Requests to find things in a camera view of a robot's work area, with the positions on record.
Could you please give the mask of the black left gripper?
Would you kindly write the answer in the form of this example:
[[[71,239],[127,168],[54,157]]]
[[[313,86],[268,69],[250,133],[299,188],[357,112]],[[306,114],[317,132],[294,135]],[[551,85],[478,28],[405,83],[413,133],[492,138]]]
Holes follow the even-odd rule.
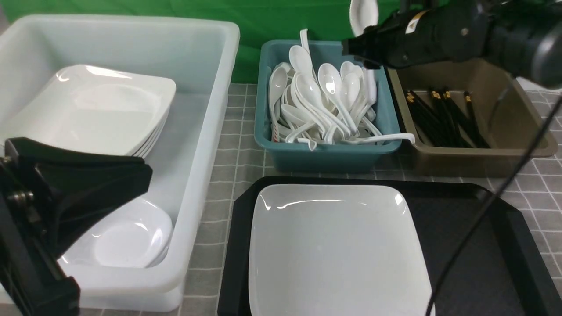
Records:
[[[1,157],[1,284],[23,316],[78,316],[81,290],[58,259],[92,226],[149,189],[139,157],[10,138]]]

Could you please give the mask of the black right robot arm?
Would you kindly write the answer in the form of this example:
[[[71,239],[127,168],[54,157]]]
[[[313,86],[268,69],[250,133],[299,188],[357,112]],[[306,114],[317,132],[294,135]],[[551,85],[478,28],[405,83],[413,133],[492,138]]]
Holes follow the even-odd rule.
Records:
[[[530,0],[450,0],[397,12],[342,41],[343,56],[367,68],[405,69],[482,59],[548,89],[561,87],[560,4]]]

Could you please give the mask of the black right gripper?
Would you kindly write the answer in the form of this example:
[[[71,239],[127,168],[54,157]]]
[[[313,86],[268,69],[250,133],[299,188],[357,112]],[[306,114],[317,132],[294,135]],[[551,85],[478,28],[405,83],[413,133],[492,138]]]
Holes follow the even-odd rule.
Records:
[[[499,0],[450,0],[440,7],[395,13],[363,34],[344,39],[342,55],[369,69],[471,59],[500,67],[490,49],[500,6]]]

